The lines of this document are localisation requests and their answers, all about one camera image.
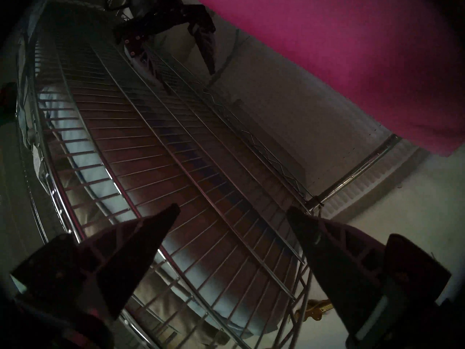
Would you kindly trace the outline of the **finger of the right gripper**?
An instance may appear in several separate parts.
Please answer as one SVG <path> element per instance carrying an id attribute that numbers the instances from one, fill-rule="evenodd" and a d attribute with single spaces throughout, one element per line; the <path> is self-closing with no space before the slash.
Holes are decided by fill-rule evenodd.
<path id="1" fill-rule="evenodd" d="M 213 21 L 199 21 L 189 23 L 189 34 L 194 37 L 201 57 L 210 75 L 216 73 L 216 27 Z"/>
<path id="2" fill-rule="evenodd" d="M 172 94 L 172 89 L 165 82 L 158 66 L 155 55 L 148 49 L 148 36 L 125 36 L 124 52 L 132 67 L 148 82 L 157 88 Z"/>

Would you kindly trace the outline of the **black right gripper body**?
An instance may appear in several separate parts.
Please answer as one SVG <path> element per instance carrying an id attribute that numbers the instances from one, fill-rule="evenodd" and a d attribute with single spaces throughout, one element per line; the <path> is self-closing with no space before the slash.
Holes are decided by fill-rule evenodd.
<path id="1" fill-rule="evenodd" d="M 128 0 L 134 18 L 114 27 L 116 43 L 145 41 L 175 26 L 188 24 L 188 32 L 213 34 L 213 20 L 201 4 L 186 4 L 182 0 Z"/>

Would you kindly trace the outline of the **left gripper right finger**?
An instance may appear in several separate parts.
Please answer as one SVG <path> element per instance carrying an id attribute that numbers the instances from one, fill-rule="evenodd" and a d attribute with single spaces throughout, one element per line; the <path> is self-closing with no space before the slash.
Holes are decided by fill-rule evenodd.
<path id="1" fill-rule="evenodd" d="M 451 273 L 400 234 L 386 244 L 347 225 L 288 208 L 308 266 L 348 337 L 346 343 L 428 343 L 437 298 Z"/>

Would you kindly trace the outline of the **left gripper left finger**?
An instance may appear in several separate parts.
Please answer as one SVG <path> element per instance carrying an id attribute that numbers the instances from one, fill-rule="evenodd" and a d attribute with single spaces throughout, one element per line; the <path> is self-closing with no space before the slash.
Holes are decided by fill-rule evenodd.
<path id="1" fill-rule="evenodd" d="M 50 317 L 118 317 L 179 214 L 173 203 L 81 243 L 72 234 L 58 235 L 10 273 L 19 290 L 14 301 Z"/>

